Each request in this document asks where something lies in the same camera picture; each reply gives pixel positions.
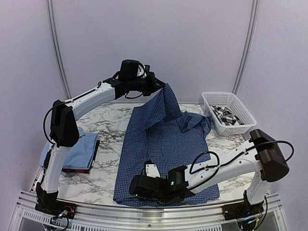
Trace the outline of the blue checkered long sleeve shirt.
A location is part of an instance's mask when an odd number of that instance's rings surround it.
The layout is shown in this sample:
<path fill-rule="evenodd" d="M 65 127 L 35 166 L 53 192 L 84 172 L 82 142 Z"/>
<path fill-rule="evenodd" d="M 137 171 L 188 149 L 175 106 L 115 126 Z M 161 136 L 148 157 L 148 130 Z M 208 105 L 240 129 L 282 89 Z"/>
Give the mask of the blue checkered long sleeve shirt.
<path fill-rule="evenodd" d="M 144 163 L 154 163 L 160 175 L 190 165 L 208 151 L 206 137 L 211 131 L 209 117 L 182 112 L 169 85 L 142 106 L 134 107 L 130 117 L 115 182 L 113 200 L 127 206 L 155 206 L 129 194 L 134 176 L 141 174 Z"/>

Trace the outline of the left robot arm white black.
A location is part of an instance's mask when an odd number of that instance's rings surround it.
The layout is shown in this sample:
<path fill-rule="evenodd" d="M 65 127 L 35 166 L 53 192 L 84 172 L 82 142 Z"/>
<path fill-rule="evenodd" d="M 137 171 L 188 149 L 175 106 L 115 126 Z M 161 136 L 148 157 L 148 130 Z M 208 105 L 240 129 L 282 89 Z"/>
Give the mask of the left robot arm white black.
<path fill-rule="evenodd" d="M 46 113 L 51 116 L 50 133 L 45 136 L 49 149 L 43 161 L 45 175 L 36 188 L 38 205 L 50 214 L 61 210 L 57 200 L 58 181 L 68 152 L 79 140 L 77 121 L 84 114 L 131 91 L 150 96 L 164 87 L 165 83 L 155 77 L 149 65 L 126 59 L 119 71 L 93 89 L 65 101 L 56 100 Z"/>

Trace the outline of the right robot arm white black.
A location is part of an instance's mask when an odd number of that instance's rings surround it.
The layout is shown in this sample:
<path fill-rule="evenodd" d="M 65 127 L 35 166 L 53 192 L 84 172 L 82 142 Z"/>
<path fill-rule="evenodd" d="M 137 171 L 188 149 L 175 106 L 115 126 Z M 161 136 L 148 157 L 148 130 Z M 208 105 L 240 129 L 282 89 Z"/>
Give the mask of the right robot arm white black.
<path fill-rule="evenodd" d="M 265 193 L 273 182 L 284 178 L 290 171 L 287 159 L 278 141 L 260 129 L 250 132 L 251 138 L 228 153 L 211 156 L 207 161 L 180 166 L 170 170 L 165 178 L 159 176 L 157 167 L 151 165 L 149 173 L 134 176 L 129 193 L 144 200 L 154 200 L 166 205 L 178 204 L 185 198 L 201 193 L 203 190 L 225 180 L 254 173 L 251 185 L 244 192 L 244 201 L 239 203 L 238 211 L 248 216 L 263 203 Z"/>

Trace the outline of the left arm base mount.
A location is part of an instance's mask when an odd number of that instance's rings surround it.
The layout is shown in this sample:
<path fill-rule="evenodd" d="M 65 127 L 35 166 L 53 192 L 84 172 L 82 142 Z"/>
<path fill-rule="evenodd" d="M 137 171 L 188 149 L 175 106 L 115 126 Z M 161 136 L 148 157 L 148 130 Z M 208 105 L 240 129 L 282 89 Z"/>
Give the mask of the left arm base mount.
<path fill-rule="evenodd" d="M 48 202 L 38 202 L 35 205 L 35 210 L 45 214 L 53 215 L 56 218 L 66 217 L 73 219 L 75 216 L 77 205 L 58 200 Z"/>

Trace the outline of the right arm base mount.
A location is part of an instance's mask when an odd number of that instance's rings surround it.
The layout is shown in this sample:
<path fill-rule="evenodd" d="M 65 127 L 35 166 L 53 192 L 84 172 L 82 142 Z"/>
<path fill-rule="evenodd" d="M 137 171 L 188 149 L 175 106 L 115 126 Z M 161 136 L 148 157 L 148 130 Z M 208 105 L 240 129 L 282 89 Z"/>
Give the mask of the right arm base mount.
<path fill-rule="evenodd" d="M 256 215 L 259 212 L 263 212 L 263 203 L 251 205 L 247 202 L 233 203 L 224 205 L 222 207 L 223 216 L 225 220 L 247 218 L 252 215 Z"/>

